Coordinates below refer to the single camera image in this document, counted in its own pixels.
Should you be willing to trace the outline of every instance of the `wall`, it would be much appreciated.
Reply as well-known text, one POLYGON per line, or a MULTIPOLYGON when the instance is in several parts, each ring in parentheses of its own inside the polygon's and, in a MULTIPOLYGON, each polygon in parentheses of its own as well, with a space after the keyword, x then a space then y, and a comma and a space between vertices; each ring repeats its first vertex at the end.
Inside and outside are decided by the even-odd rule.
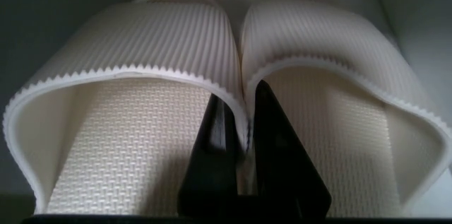
POLYGON ((399 47, 452 121, 452 0, 381 0, 399 47))

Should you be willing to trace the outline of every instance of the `slipper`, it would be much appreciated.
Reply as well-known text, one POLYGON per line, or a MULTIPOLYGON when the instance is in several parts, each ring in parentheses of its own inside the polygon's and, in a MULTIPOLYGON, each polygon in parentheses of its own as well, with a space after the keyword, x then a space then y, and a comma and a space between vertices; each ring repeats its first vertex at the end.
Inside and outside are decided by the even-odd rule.
POLYGON ((213 0, 136 0, 91 18, 4 113, 35 213, 176 215, 211 93, 245 146, 239 58, 213 0))
POLYGON ((264 80, 331 193, 329 216, 408 214, 451 162, 440 110, 361 16, 322 0, 259 0, 240 49, 249 116, 264 80))

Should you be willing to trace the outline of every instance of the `white slipper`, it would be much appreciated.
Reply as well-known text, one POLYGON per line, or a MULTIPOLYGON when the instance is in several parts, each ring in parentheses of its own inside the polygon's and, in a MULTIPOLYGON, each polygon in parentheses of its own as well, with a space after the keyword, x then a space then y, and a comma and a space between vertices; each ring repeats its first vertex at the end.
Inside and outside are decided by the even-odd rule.
POLYGON ((210 93, 246 141, 239 75, 229 21, 212 0, 137 0, 97 14, 4 114, 35 213, 175 215, 210 93))
POLYGON ((260 0, 241 41, 249 116, 264 79, 330 190, 329 216, 408 213, 447 168, 440 110, 361 16, 318 0, 260 0))

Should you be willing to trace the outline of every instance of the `pair of slippers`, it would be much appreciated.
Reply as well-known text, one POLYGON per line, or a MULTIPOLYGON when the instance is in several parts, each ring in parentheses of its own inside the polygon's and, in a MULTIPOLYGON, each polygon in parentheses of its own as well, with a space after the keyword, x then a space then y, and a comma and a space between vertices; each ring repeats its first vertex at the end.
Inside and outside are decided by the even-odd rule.
POLYGON ((408 214, 451 162, 451 130, 398 50, 322 0, 257 1, 238 48, 213 0, 109 7, 12 98, 5 139, 35 213, 174 216, 210 94, 252 159, 261 80, 331 193, 329 216, 408 214))

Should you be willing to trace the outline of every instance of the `textured insole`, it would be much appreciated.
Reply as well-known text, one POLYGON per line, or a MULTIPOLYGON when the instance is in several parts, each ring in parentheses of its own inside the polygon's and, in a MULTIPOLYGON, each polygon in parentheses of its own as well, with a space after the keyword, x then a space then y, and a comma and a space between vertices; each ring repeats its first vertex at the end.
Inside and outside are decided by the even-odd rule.
POLYGON ((329 216, 400 212, 382 102, 320 69, 283 69, 265 81, 331 193, 329 216))
POLYGON ((158 79, 79 86, 73 144, 47 212, 175 216, 209 97, 158 79))
MULTIPOLYGON (((284 69, 266 81, 330 190, 330 216, 399 212, 382 102, 318 69, 284 69)), ((83 108, 74 113, 85 111, 72 122, 73 145, 47 212, 175 216, 209 97, 161 80, 82 86, 83 108)))

